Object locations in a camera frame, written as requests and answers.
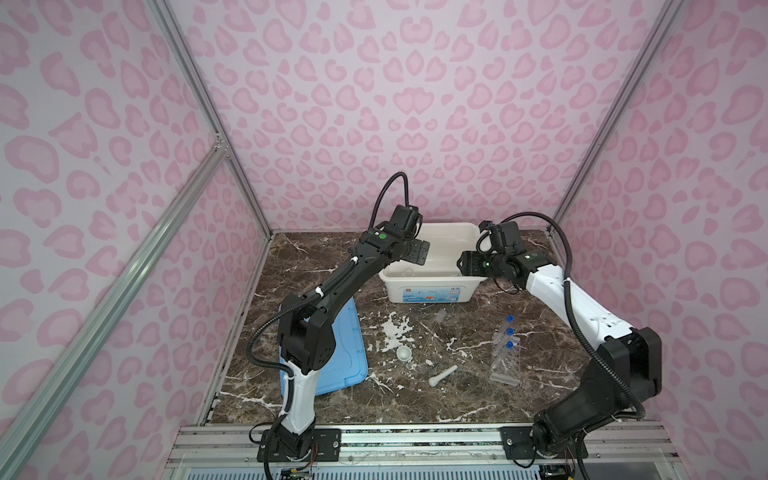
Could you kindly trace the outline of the white plastic storage bin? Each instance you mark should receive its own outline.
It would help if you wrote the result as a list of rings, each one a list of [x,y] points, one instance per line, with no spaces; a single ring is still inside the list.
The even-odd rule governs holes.
[[[424,265],[399,261],[379,273],[392,303],[465,303],[486,277],[464,276],[456,263],[475,248],[480,231],[471,223],[426,223],[418,239],[430,243]]]

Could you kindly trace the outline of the blue-capped test tube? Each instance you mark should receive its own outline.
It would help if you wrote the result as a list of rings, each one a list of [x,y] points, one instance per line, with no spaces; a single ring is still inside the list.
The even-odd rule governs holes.
[[[506,350],[515,346],[515,330],[502,326],[493,336],[493,350]]]
[[[496,371],[512,371],[518,365],[518,348],[494,351],[491,368]]]
[[[506,342],[509,337],[513,336],[515,334],[514,321],[515,317],[508,315],[495,332],[494,340]]]

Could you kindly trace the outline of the white ceramic pestle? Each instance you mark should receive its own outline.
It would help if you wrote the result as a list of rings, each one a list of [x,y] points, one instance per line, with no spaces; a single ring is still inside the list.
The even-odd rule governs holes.
[[[447,377],[455,373],[457,369],[458,369],[457,365],[452,365],[449,368],[438,373],[437,375],[431,376],[428,379],[428,385],[432,388],[438,386],[443,380],[445,380]]]

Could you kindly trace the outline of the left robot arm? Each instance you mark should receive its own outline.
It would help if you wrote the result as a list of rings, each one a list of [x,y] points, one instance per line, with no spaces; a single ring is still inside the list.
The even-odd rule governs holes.
[[[290,295],[281,305],[278,345],[285,393],[277,428],[302,437],[313,428],[317,375],[336,348],[333,324],[358,290],[387,266],[426,262],[429,244],[417,238],[422,215],[415,206],[398,206],[390,219],[364,231],[349,257],[314,290]]]

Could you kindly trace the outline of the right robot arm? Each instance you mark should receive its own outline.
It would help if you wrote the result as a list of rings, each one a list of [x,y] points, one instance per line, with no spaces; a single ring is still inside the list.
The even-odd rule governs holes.
[[[638,329],[617,317],[576,284],[572,248],[553,219],[544,220],[562,243],[561,265],[524,245],[518,218],[482,222],[475,248],[463,252],[457,266],[464,276],[504,278],[539,299],[570,327],[590,357],[578,387],[534,417],[534,448],[551,456],[616,420],[645,418],[645,401],[662,390],[662,341],[651,328]]]

